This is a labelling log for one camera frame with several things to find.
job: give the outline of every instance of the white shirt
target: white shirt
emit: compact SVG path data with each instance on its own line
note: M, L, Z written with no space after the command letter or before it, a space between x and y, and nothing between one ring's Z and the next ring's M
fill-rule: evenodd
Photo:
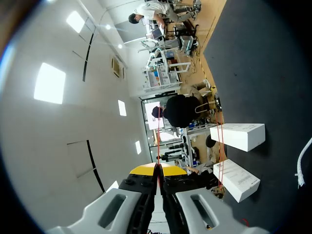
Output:
M165 15L169 7L169 3L161 3L157 0L147 1L138 6L135 10L135 14L142 15L147 20L152 20L154 14L162 13Z

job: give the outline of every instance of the man with dark hair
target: man with dark hair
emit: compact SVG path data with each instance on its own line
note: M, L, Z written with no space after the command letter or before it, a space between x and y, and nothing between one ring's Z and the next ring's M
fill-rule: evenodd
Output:
M168 119L173 127L186 128L189 126L190 122L201 116L201 114L195 112L195 108L204 102L199 92L199 90L203 88L211 88L210 83L206 79L202 83L187 87L189 97L175 95L167 101L166 108L154 107L152 116L155 118L159 116Z
M170 7L167 2L159 2L157 0L147 1L138 6L133 14L129 16L130 23L138 23L143 17L148 20L156 20L158 25L164 28L165 23L159 14L166 15L174 22L183 22L189 18L196 20L197 13L200 12L201 5L196 5L193 8L182 6L177 8L175 11Z

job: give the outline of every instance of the electronic equipment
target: electronic equipment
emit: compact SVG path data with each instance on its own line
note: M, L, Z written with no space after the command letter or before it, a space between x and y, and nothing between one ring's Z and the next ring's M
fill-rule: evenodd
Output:
M161 37L162 35L163 35L163 33L160 30L160 28L157 28L157 29L152 31L152 37L153 37L154 40L159 38L159 37Z
M184 51L186 55L190 55L193 47L194 38L192 36L180 36L179 48Z

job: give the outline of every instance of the ceiling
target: ceiling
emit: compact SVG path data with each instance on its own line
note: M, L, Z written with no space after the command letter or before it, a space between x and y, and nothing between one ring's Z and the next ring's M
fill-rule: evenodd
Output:
M73 12L75 26L67 22ZM110 66L115 55L127 65L126 48L118 48L116 29L101 27L111 23L103 12L97 0L42 3L7 50L2 157L19 199L44 230L77 221L102 194L98 179L106 190L150 162L140 102Z

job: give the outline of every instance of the ceiling light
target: ceiling light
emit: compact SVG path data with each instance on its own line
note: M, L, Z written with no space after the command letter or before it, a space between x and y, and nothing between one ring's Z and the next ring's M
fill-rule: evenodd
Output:
M119 113L121 116L127 116L126 106L123 101L118 100Z
M136 152L139 155L141 153L141 145L140 145L140 141L136 142Z
M42 63L37 77L34 99L52 103L63 103L66 74L61 70Z
M67 18L66 22L78 33L80 33L84 26L84 20L77 11L73 11Z
M110 191L111 189L118 189L119 185L117 180L115 180L115 182L106 190L106 192L108 193L108 191Z

